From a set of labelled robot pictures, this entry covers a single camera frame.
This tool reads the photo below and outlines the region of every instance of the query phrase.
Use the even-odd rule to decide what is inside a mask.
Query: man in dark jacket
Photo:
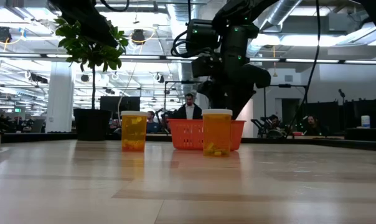
[[[202,109],[194,103],[194,96],[186,94],[186,103],[177,112],[179,119],[202,119]]]

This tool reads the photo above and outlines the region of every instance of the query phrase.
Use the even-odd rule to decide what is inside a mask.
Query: computer screen
[[[120,96],[101,96],[100,108],[101,110],[112,111],[112,113],[118,112],[118,103]],[[119,111],[139,111],[139,96],[124,96],[121,99]]]

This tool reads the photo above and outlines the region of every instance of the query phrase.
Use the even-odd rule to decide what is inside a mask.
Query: white shirt
[[[186,105],[187,119],[194,119],[194,109],[194,104],[192,104],[191,106]]]

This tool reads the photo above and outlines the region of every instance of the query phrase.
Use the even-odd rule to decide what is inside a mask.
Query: basket
[[[168,119],[176,149],[203,150],[203,120]],[[231,122],[231,151],[238,150],[246,121]]]

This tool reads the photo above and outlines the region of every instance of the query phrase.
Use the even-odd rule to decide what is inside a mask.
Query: white container
[[[363,128],[370,128],[370,116],[368,115],[361,116],[361,126]]]

